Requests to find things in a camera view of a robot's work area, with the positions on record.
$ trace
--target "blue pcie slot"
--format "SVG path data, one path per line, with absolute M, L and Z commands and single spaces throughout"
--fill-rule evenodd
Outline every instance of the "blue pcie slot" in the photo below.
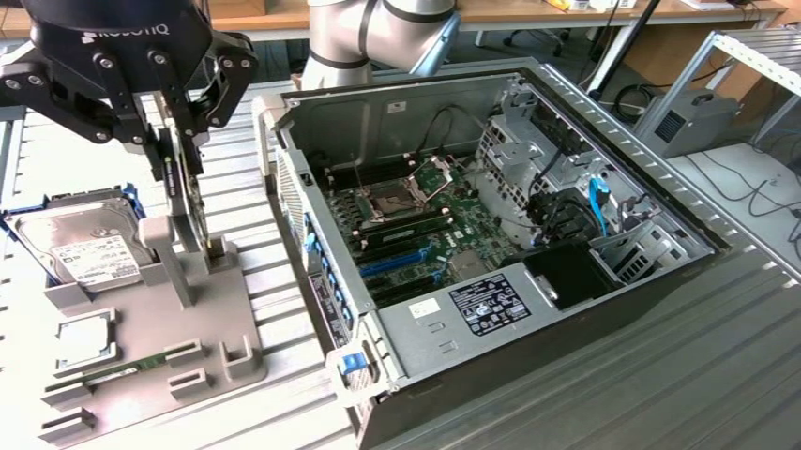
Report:
M 363 267 L 359 271 L 362 277 L 371 277 L 378 274 L 383 274 L 390 270 L 398 269 L 411 264 L 421 263 L 429 257 L 429 252 L 432 251 L 433 244 L 429 244 L 426 248 L 421 248 L 414 253 L 407 255 L 398 256 L 390 260 L 383 262 L 378 262 L 377 264 L 369 265 Z

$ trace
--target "blue cable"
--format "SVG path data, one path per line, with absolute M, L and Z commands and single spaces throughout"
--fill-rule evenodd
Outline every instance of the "blue cable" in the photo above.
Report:
M 601 223 L 601 232 L 604 233 L 604 237 L 609 236 L 606 230 L 606 220 L 604 219 L 604 213 L 601 212 L 601 207 L 606 204 L 610 199 L 610 185 L 608 185 L 604 178 L 593 177 L 590 180 L 590 206 L 592 211 L 598 218 L 598 222 Z

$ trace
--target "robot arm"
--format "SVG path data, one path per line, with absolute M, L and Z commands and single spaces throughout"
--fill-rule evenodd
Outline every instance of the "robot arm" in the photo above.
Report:
M 0 89 L 94 143 L 119 140 L 165 180 L 170 215 L 190 252 L 209 255 L 198 146 L 231 120 L 257 70 L 247 37 L 211 30 L 193 0 L 23 0 L 31 42 L 4 57 Z M 210 86 L 187 84 L 205 58 Z M 173 121 L 154 129 L 139 96 L 155 93 Z
M 430 76 L 458 33 L 454 0 L 310 0 L 303 89 L 371 82 L 371 59 Z

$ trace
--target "robotiq logo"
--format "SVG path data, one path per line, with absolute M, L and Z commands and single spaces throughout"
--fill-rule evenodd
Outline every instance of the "robotiq logo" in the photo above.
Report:
M 98 38 L 128 38 L 135 36 L 170 36 L 171 28 L 166 26 L 163 23 L 160 25 L 155 25 L 150 28 L 143 28 L 142 30 L 127 31 L 124 33 L 92 33 L 90 31 L 84 32 L 84 36 L 80 38 L 84 44 L 92 44 L 92 42 Z

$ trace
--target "product label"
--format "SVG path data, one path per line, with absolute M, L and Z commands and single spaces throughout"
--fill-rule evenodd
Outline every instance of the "product label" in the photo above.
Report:
M 387 113 L 402 113 L 406 110 L 406 101 L 395 101 L 387 105 Z
M 414 305 L 410 305 L 410 312 L 414 319 L 419 319 L 421 317 L 433 314 L 440 310 L 440 304 L 437 303 L 436 298 L 430 298 L 429 300 L 423 300 L 422 302 L 417 302 Z
M 139 265 L 123 236 L 55 247 L 52 252 L 82 286 L 139 275 Z
M 504 274 L 450 291 L 449 295 L 477 336 L 485 336 L 532 315 Z

